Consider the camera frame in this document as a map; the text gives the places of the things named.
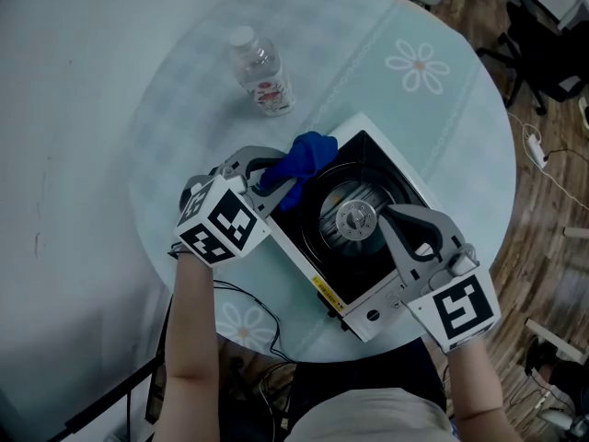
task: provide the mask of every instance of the plastic water bottle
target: plastic water bottle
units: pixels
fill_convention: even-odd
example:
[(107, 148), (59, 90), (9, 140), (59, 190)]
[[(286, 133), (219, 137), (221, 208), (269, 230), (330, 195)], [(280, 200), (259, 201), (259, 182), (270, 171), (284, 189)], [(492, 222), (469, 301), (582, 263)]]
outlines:
[(264, 114), (280, 116), (292, 110), (295, 95), (272, 42), (249, 26), (235, 29), (229, 42), (233, 73)]

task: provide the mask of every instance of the flower pattern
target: flower pattern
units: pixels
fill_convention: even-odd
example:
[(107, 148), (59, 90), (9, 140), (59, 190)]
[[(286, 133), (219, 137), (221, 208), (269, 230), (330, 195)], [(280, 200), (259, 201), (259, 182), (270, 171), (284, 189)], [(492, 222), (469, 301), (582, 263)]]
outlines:
[(450, 74), (450, 67), (446, 63), (433, 61), (433, 47), (427, 42), (420, 44), (417, 52), (404, 40), (395, 43), (401, 56), (391, 55), (385, 59), (385, 65), (391, 70), (407, 70), (403, 76), (402, 84), (408, 92), (414, 92), (421, 82), (430, 89), (434, 95), (440, 95), (444, 87), (438, 76)]
[(233, 303), (223, 303), (222, 311), (225, 321), (215, 323), (217, 332), (239, 345), (263, 354), (264, 346), (275, 334), (272, 329), (257, 327), (264, 317), (264, 311), (252, 306), (244, 312), (242, 318)]

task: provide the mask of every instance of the blue cloth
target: blue cloth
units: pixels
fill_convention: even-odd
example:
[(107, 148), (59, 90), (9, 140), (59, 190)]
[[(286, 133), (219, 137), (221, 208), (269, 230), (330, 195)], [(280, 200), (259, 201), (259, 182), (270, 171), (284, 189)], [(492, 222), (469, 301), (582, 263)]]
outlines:
[(338, 155), (338, 140), (314, 131), (298, 136), (290, 152), (274, 167), (267, 168), (260, 178), (262, 189), (270, 188), (277, 180), (297, 177), (298, 182), (280, 202), (287, 211), (301, 201), (303, 184), (327, 166)]

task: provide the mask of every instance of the human arm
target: human arm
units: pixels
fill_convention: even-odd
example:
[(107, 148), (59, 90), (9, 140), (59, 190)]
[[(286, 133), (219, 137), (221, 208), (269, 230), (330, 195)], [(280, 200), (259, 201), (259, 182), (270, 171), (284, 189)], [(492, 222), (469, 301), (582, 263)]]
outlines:
[(180, 254), (166, 333), (166, 397), (155, 442), (219, 440), (213, 273)]
[(503, 409), (501, 382), (480, 337), (448, 355), (452, 401), (463, 442), (519, 442)]

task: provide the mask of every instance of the power strip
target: power strip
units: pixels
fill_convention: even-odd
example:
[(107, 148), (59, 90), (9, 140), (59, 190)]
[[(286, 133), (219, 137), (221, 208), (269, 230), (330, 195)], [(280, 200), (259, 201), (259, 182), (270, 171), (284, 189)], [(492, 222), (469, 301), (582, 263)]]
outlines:
[(543, 169), (546, 166), (547, 162), (546, 160), (544, 160), (544, 151), (542, 150), (542, 146), (540, 145), (540, 142), (538, 141), (536, 135), (530, 134), (525, 140), (525, 142), (527, 143), (527, 146), (530, 150), (530, 154), (534, 159), (534, 162), (536, 162), (536, 164), (541, 169)]

